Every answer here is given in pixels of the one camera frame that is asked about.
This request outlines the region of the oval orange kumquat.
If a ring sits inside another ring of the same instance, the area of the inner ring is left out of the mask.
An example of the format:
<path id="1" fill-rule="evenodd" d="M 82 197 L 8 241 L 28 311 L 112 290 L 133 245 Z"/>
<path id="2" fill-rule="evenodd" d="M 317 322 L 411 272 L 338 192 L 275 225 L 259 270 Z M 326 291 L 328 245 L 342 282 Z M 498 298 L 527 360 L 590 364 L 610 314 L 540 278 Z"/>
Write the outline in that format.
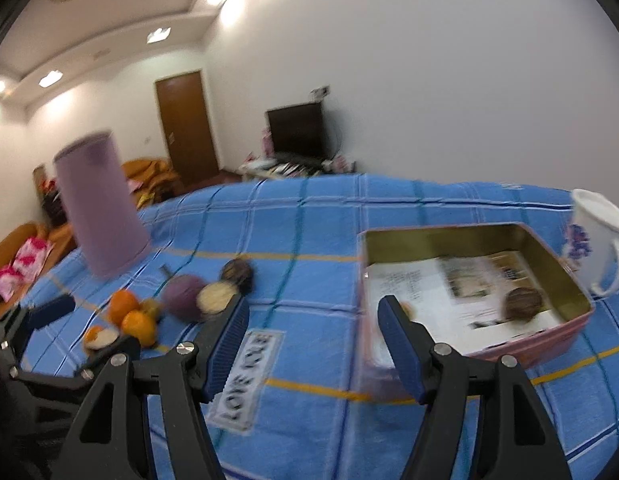
<path id="1" fill-rule="evenodd" d="M 151 348 L 157 341 L 157 324 L 151 315 L 141 310 L 132 310 L 125 315 L 120 330 L 138 339 L 142 348 Z"/>

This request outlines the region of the cut purple yam half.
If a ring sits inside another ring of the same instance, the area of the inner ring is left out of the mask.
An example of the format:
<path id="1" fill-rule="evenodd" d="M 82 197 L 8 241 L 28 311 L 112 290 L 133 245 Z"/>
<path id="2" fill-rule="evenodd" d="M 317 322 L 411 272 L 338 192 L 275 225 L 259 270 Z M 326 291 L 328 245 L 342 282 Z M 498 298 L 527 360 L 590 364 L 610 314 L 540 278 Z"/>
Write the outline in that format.
<path id="1" fill-rule="evenodd" d="M 93 341 L 91 344 L 87 344 L 86 346 L 82 343 L 82 346 L 87 353 L 96 353 L 110 347 L 118 338 L 118 330 L 111 327 L 104 327 L 104 331 L 99 334 L 96 341 Z"/>

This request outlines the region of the round orange mandarin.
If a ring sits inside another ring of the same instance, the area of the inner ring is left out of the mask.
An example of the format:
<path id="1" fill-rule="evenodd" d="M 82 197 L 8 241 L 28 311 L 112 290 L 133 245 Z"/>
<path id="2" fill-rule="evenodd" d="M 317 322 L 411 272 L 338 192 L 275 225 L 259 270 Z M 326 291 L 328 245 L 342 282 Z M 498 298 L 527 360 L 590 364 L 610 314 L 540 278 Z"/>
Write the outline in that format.
<path id="1" fill-rule="evenodd" d="M 120 326 L 128 313 L 139 309 L 140 302 L 136 295 L 128 289 L 119 289 L 110 299 L 108 320 L 113 325 Z"/>

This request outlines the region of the brown kiwi fruit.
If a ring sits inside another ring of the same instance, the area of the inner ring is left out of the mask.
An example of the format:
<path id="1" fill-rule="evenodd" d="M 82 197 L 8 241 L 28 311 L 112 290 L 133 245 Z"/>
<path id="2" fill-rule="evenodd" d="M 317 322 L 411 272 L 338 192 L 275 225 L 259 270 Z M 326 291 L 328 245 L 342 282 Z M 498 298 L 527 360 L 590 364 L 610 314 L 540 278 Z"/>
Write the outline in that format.
<path id="1" fill-rule="evenodd" d="M 160 301 L 155 298 L 146 298 L 140 301 L 140 310 L 148 315 L 154 322 L 160 322 L 163 318 L 163 310 Z"/>

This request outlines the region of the purple round turnip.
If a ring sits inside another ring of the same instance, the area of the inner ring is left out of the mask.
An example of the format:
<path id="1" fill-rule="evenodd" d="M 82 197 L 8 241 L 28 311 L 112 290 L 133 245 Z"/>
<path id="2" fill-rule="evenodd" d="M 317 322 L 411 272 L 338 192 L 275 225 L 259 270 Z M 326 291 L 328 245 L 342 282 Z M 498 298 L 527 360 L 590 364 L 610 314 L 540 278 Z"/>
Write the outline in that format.
<path id="1" fill-rule="evenodd" d="M 166 264 L 163 264 L 160 270 L 166 278 L 160 291 L 163 311 L 182 322 L 200 322 L 202 312 L 198 307 L 198 294 L 207 282 L 198 275 L 174 273 Z"/>

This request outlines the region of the cut purple yam cylinder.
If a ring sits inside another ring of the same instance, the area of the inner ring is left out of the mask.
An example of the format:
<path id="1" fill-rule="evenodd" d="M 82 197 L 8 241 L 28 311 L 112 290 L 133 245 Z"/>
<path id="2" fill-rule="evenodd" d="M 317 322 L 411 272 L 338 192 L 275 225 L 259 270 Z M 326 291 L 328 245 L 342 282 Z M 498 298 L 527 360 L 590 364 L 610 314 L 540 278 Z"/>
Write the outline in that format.
<path id="1" fill-rule="evenodd" d="M 196 305 L 204 318 L 216 315 L 228 307 L 231 299 L 239 294 L 235 284 L 217 281 L 204 286 L 196 296 Z"/>

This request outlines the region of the dark yam end piece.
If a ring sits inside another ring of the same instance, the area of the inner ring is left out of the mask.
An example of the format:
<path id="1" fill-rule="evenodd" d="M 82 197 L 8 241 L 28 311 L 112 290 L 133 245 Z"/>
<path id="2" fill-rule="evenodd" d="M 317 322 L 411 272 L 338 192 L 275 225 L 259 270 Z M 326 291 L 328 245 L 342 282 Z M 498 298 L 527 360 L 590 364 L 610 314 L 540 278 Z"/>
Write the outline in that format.
<path id="1" fill-rule="evenodd" d="M 221 281 L 233 284 L 242 295 L 247 295 L 253 290 L 254 275 L 251 261 L 245 258 L 229 260 L 220 271 Z"/>

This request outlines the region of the dark yam piece front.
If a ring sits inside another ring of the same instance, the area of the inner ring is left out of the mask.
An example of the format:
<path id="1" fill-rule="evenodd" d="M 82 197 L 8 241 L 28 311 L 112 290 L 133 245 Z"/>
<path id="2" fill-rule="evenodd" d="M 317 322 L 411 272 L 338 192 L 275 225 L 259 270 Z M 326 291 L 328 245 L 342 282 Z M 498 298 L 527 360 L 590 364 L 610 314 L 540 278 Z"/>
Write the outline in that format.
<path id="1" fill-rule="evenodd" d="M 507 320 L 530 322 L 544 305 L 541 293 L 530 287 L 518 287 L 508 292 L 503 301 L 503 312 Z"/>

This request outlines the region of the small orange mandarin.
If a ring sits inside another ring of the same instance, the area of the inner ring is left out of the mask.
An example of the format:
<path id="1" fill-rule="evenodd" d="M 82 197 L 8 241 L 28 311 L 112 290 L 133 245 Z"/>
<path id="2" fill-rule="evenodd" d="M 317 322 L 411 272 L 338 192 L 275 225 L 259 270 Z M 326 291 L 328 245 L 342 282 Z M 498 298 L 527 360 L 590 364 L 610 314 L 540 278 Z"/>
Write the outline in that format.
<path id="1" fill-rule="evenodd" d="M 99 337 L 99 334 L 104 331 L 104 327 L 100 325 L 91 326 L 89 330 L 86 331 L 84 338 L 82 338 L 82 342 L 86 346 L 87 344 L 91 344 L 93 341 L 96 341 Z"/>

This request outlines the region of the pink floral cushion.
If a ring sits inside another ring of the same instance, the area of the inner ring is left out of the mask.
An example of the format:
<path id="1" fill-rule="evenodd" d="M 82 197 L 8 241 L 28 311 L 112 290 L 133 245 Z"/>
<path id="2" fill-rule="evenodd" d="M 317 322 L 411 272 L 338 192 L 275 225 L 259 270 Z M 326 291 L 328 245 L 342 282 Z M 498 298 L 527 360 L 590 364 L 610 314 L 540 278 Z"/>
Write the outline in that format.
<path id="1" fill-rule="evenodd" d="M 41 273 L 53 244 L 40 237 L 29 237 L 13 257 L 0 255 L 0 297 L 10 301 L 23 286 L 31 285 Z"/>

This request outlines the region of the blue plaid tablecloth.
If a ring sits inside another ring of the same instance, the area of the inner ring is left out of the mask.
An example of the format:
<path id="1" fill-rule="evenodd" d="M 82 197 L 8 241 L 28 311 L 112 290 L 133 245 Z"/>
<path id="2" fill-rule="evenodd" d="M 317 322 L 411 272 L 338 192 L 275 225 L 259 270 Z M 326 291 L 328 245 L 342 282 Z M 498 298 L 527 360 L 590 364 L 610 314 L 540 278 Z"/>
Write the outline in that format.
<path id="1" fill-rule="evenodd" d="M 114 292 L 160 301 L 166 264 L 207 284 L 231 259 L 251 261 L 242 344 L 221 393 L 201 411 L 221 479 L 619 479 L 619 290 L 598 297 L 562 257 L 572 191 L 534 185 L 436 184 L 373 176 L 206 188 L 139 211 L 149 254 L 97 278 L 76 250 L 20 303 L 70 295 L 75 310 L 36 330 L 29 372 L 73 376 L 93 353 L 82 338 L 108 320 Z M 358 238 L 375 229 L 522 223 L 572 272 L 594 305 L 572 347 L 524 367 L 510 353 L 471 358 L 410 321 L 398 300 L 378 322 L 404 399 L 360 391 Z M 140 358 L 193 340 L 208 316 L 163 311 Z"/>

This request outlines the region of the purple electric kettle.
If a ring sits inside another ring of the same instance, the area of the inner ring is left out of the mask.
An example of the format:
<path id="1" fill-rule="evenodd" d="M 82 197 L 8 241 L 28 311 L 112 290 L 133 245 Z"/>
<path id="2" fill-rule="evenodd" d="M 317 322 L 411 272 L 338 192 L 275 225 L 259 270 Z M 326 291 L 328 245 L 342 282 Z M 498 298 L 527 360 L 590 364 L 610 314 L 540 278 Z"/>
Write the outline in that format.
<path id="1" fill-rule="evenodd" d="M 53 165 L 68 222 L 93 275 L 115 278 L 146 257 L 150 234 L 130 195 L 111 131 L 68 144 Z"/>

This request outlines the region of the paper sheet in tin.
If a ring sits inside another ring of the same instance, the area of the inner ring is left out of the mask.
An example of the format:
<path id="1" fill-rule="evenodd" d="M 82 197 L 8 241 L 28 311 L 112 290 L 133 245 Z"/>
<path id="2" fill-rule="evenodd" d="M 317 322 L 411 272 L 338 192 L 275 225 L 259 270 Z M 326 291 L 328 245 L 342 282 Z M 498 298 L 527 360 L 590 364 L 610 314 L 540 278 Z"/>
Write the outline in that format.
<path id="1" fill-rule="evenodd" d="M 379 301 L 393 295 L 410 321 L 423 324 L 436 341 L 462 354 L 496 347 L 563 323 L 545 292 L 544 305 L 530 322 L 507 320 L 503 301 L 518 287 L 541 290 L 519 252 L 473 258 L 433 258 L 373 263 L 364 272 L 368 360 L 394 366 L 378 323 Z"/>

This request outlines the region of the pink cookie tin box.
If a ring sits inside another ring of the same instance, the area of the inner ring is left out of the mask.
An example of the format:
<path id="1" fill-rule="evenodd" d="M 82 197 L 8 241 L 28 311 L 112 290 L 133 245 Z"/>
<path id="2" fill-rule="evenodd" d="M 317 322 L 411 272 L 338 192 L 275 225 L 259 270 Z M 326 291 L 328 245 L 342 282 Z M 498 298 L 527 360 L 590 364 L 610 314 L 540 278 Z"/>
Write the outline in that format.
<path id="1" fill-rule="evenodd" d="M 367 230 L 358 259 L 358 386 L 377 401 L 407 396 L 379 327 L 384 296 L 464 356 L 510 353 L 524 367 L 567 352 L 594 313 L 572 272 L 522 223 Z"/>

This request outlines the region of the orange leather sofa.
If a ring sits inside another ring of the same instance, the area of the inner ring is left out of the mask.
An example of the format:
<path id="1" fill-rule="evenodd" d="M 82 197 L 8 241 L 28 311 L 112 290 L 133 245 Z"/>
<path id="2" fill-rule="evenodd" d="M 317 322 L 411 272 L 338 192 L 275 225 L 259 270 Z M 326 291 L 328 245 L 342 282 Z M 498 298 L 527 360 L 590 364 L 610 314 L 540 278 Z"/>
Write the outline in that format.
<path id="1" fill-rule="evenodd" d="M 164 202 L 183 190 L 180 175 L 166 158 L 138 158 L 124 162 L 122 169 L 138 209 Z M 53 229 L 29 222 L 10 233 L 0 243 L 0 316 L 76 247 L 67 222 Z"/>

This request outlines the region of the white floral mug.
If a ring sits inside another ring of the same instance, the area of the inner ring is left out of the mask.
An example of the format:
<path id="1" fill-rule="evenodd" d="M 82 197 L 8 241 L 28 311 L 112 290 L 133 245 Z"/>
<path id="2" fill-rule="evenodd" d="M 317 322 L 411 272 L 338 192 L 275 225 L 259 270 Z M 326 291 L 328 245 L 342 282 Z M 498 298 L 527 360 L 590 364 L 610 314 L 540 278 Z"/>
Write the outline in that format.
<path id="1" fill-rule="evenodd" d="M 598 297 L 619 290 L 619 207 L 604 195 L 575 188 L 562 257 Z"/>

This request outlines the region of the white tv stand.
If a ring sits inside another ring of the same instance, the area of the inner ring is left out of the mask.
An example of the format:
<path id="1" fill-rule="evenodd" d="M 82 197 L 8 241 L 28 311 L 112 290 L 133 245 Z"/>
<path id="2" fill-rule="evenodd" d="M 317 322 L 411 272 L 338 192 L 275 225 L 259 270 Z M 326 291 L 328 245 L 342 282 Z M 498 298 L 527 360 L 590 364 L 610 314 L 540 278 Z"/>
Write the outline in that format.
<path id="1" fill-rule="evenodd" d="M 309 178 L 329 176 L 329 174 L 355 174 L 356 162 L 338 155 L 334 159 L 325 160 L 318 166 L 300 164 L 299 162 L 280 162 L 273 158 L 252 158 L 246 160 L 236 174 L 243 181 L 251 180 L 283 180 L 286 178 Z"/>

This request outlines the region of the brown wooden door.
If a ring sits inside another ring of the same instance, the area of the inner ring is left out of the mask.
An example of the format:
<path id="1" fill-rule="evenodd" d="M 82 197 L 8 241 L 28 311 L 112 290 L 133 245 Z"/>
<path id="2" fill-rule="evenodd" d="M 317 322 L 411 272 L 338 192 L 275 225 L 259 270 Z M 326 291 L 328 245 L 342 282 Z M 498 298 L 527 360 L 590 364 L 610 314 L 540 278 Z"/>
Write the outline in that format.
<path id="1" fill-rule="evenodd" d="M 155 93 L 172 166 L 184 185 L 219 174 L 201 72 L 158 80 Z"/>

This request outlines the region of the black television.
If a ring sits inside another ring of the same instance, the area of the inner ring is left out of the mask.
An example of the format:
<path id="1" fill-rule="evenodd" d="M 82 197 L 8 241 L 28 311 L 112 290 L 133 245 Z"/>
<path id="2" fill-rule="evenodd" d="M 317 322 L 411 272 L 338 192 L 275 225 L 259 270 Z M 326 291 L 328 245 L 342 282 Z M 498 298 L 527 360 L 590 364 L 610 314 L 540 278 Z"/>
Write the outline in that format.
<path id="1" fill-rule="evenodd" d="M 323 160 L 329 148 L 323 104 L 310 102 L 267 110 L 272 148 L 279 158 Z"/>

